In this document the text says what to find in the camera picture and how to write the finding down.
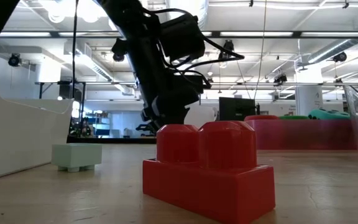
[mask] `light green toy block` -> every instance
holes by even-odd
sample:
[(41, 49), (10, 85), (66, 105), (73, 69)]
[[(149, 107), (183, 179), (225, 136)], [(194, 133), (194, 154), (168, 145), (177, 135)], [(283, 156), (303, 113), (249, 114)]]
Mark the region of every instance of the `light green toy block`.
[(54, 144), (52, 146), (52, 164), (59, 170), (68, 169), (77, 172), (80, 167), (92, 169), (95, 164), (102, 163), (101, 144)]

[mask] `desk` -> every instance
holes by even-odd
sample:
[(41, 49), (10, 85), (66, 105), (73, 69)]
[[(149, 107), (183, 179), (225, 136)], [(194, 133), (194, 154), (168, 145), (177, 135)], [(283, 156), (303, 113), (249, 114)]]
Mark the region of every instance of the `desk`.
[[(0, 178), (0, 223), (215, 224), (142, 193), (155, 145), (104, 145), (86, 172), (46, 165)], [(358, 223), (358, 153), (261, 151), (275, 169), (276, 209), (254, 223)]]

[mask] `white pillar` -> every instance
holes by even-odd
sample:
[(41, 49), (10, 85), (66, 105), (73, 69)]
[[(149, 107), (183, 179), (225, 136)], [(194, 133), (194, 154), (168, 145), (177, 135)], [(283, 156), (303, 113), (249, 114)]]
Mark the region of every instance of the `white pillar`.
[[(307, 70), (295, 74), (296, 82), (300, 83), (322, 83), (321, 67), (317, 65), (308, 66)], [(314, 110), (323, 107), (323, 92), (321, 86), (298, 86), (295, 89), (296, 113), (307, 116)]]

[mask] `computer monitor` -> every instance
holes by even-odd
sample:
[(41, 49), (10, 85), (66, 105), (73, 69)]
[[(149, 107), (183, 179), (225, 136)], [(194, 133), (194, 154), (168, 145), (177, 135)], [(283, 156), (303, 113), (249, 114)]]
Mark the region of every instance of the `computer monitor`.
[(220, 121), (243, 121), (246, 116), (255, 115), (255, 100), (219, 97)]

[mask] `teal object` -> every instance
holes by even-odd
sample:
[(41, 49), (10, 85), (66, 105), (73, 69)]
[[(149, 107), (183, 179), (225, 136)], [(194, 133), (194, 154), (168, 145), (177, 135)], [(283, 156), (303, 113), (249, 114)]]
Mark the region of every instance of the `teal object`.
[(308, 116), (310, 119), (350, 119), (348, 113), (323, 108), (312, 110)]
[(101, 144), (54, 144), (52, 146), (53, 165), (59, 170), (78, 172), (80, 168), (94, 169), (94, 165), (102, 163)]
[(281, 116), (280, 119), (309, 119), (309, 117), (293, 115), (293, 116)]

